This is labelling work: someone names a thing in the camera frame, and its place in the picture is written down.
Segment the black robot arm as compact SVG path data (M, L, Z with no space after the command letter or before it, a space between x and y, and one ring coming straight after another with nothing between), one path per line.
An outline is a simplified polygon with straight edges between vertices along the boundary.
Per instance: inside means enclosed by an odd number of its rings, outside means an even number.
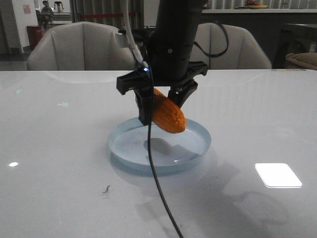
M151 122L153 87L169 86L168 98L181 107L198 87L194 77L206 75L205 63L190 61L203 5L202 0L161 0L156 27L146 36L140 67L117 78L116 87L122 95L135 92L143 125Z

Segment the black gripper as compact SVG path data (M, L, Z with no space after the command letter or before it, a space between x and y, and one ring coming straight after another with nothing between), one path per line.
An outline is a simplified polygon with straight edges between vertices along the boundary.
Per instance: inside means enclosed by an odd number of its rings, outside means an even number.
M206 75L207 65L203 61L190 61L194 38L194 35L150 34L146 43L148 66L117 78L116 88L122 95L134 90L141 124L152 122L154 88L150 86L171 86L168 98L179 108L197 90L193 78Z

